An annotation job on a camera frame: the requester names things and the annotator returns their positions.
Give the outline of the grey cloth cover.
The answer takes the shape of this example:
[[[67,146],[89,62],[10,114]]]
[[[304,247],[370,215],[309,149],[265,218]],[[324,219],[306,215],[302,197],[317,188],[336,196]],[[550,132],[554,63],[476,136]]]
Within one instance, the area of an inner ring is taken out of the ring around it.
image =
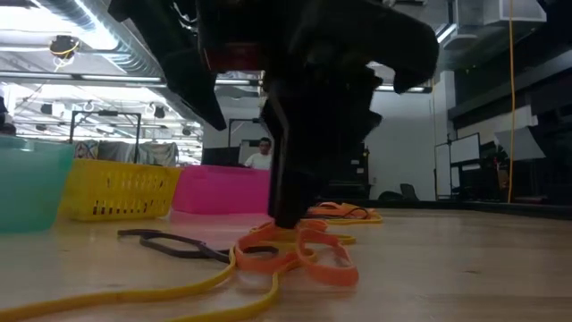
[[[175,166],[179,155],[175,143],[126,143],[120,141],[83,140],[73,143],[76,158],[88,158],[142,165]]]

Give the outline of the whiteboard on stand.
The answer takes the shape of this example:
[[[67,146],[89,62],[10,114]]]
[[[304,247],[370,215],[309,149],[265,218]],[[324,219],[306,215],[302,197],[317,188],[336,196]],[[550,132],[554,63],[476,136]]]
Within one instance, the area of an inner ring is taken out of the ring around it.
[[[456,140],[447,139],[434,147],[434,154],[436,197],[454,199],[460,194],[463,172],[479,168],[480,135],[475,133]]]

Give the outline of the pink plastic basket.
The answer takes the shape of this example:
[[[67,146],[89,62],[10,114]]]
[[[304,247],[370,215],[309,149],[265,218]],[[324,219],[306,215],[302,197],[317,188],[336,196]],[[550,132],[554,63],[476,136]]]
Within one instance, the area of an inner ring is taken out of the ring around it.
[[[194,215],[265,214],[270,171],[191,165],[181,172],[172,209]]]

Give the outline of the person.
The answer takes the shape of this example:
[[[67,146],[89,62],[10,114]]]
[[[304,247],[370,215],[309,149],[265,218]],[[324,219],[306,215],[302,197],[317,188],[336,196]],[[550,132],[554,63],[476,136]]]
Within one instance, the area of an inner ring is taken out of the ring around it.
[[[267,137],[261,138],[258,144],[257,153],[251,155],[245,161],[244,166],[257,170],[269,170],[272,163],[271,148],[271,140]]]

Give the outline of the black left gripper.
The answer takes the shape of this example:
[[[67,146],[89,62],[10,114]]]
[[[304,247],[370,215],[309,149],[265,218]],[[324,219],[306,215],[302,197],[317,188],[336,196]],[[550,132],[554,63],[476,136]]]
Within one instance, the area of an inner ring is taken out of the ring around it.
[[[198,43],[212,71],[338,72],[265,84],[262,121],[273,137],[268,214],[294,228],[382,117],[370,110],[380,79],[397,93],[433,77],[439,43],[426,23],[383,0],[196,0]]]

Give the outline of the grey hanging sheet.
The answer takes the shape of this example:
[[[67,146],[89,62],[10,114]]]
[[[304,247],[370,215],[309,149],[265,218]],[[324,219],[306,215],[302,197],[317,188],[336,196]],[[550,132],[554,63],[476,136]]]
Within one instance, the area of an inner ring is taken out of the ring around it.
[[[546,158],[530,126],[518,128],[514,131],[495,132],[494,136],[496,142],[513,161]]]

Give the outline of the pile of rubber bands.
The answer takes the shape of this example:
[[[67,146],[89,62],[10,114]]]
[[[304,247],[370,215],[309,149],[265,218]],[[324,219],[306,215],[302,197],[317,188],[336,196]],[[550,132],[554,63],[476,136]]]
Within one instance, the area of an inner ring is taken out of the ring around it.
[[[324,221],[332,225],[378,225],[383,222],[383,218],[376,212],[370,212],[369,219],[325,219]]]

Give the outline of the black equipment rack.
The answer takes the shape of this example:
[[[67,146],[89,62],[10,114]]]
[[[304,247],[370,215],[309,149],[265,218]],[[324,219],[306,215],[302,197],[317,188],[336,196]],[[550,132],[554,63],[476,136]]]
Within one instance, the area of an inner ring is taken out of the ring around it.
[[[453,194],[459,200],[572,206],[572,165],[488,156],[473,168],[461,167]]]

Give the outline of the yellow plastic basket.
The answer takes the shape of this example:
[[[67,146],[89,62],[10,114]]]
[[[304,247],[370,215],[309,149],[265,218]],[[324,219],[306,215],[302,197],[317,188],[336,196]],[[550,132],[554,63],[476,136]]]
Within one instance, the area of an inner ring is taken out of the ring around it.
[[[168,214],[182,169],[76,159],[58,216],[81,222],[140,220]]]

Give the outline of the black monitor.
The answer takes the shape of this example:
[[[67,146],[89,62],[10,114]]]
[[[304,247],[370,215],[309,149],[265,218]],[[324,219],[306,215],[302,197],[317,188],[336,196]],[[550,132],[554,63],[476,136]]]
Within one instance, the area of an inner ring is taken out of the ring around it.
[[[201,165],[238,166],[240,148],[203,148]]]

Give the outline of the black cabinet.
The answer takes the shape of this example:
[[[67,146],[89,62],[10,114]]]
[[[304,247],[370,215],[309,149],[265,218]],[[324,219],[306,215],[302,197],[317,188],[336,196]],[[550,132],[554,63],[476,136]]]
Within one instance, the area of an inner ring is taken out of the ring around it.
[[[327,199],[369,199],[369,150],[360,143],[341,159],[323,197]]]

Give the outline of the teal plastic basket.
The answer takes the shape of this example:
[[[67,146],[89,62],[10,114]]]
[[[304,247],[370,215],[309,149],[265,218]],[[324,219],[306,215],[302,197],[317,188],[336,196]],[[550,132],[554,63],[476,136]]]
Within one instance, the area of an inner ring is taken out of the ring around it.
[[[67,143],[0,135],[0,233],[52,226],[73,155]]]

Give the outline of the black table frame rail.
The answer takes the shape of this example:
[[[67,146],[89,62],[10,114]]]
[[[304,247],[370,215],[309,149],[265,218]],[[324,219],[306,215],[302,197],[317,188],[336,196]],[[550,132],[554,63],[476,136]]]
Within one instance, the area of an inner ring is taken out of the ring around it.
[[[466,210],[511,216],[572,221],[572,206],[530,205],[480,201],[407,201],[377,199],[333,199],[335,203],[349,203],[364,208],[399,208],[430,210]]]

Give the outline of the yellow rubber band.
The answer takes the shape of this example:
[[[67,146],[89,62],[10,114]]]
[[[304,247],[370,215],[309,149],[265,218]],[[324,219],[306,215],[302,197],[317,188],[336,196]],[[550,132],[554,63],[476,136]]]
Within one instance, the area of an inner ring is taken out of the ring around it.
[[[356,242],[356,239],[349,235],[333,235],[340,238],[345,248],[348,244],[354,244]],[[231,248],[230,255],[231,263],[218,275],[197,284],[166,289],[100,292],[54,301],[41,301],[16,308],[1,309],[0,322],[19,322],[25,319],[39,318],[67,310],[101,305],[169,301],[200,294],[227,280],[234,270],[238,268],[233,255],[233,247]],[[288,271],[270,274],[272,276],[272,285],[269,291],[258,301],[237,308],[216,310],[195,316],[173,318],[167,322],[238,322],[240,320],[253,318],[273,305],[278,297],[281,276]]]

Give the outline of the black stand frame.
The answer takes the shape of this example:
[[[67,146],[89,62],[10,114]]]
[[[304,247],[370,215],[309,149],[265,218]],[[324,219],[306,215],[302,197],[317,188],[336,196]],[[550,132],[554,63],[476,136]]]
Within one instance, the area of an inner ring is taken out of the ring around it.
[[[84,114],[85,117],[83,119],[79,120],[78,122],[76,122],[75,118],[78,114]],[[134,116],[137,118],[134,159],[133,159],[133,163],[137,164],[139,161],[139,139],[140,139],[141,125],[142,125],[142,114],[141,113],[118,112],[118,111],[112,111],[112,110],[100,110],[97,112],[73,110],[73,111],[71,111],[71,124],[70,124],[70,132],[69,132],[68,142],[70,144],[73,143],[75,128],[77,126],[79,126],[80,124],[82,124],[83,121],[86,120],[88,116],[91,116],[93,114],[97,114],[99,116],[109,116],[109,117],[125,116],[128,121],[130,121],[130,118],[129,118],[130,116]]]
[[[243,141],[258,141],[268,132],[259,118],[230,118],[226,143],[229,148],[238,147]]]

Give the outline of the silver ribbed ventilation duct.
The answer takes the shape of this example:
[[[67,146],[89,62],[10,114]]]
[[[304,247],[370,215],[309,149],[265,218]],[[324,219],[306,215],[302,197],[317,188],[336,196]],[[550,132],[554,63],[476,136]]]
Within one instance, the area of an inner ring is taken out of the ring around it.
[[[145,46],[108,12],[104,0],[34,0],[63,21],[74,25],[75,36],[86,44],[85,54],[101,55],[128,74],[163,76]]]

